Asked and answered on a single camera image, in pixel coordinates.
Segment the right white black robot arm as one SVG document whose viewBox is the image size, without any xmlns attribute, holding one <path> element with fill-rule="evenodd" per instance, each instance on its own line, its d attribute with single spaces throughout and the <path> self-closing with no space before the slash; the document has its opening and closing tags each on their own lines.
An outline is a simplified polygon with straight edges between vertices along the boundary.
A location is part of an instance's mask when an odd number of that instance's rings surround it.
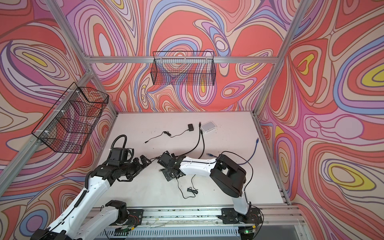
<svg viewBox="0 0 384 240">
<path fill-rule="evenodd" d="M 245 193 L 247 172 L 228 156 L 221 154 L 217 158 L 201 160 L 164 152 L 157 163 L 163 167 L 162 173 L 168 182 L 187 175 L 211 178 L 233 201 L 233 208 L 223 208 L 219 216 L 224 224 L 249 224 L 253 221 Z"/>
</svg>

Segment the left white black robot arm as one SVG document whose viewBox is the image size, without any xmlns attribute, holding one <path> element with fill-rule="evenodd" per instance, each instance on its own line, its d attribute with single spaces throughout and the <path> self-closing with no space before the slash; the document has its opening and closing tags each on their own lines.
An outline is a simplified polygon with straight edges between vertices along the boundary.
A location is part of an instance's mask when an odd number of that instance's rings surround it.
<svg viewBox="0 0 384 240">
<path fill-rule="evenodd" d="M 84 187 L 75 200 L 47 228 L 36 230 L 31 239 L 93 240 L 111 224 L 129 225 L 129 230 L 133 230 L 140 221 L 129 213 L 125 202 L 118 200 L 110 200 L 87 223 L 84 220 L 115 182 L 132 182 L 152 162 L 143 155 L 136 158 L 132 148 L 112 144 L 107 160 L 87 173 Z"/>
</svg>

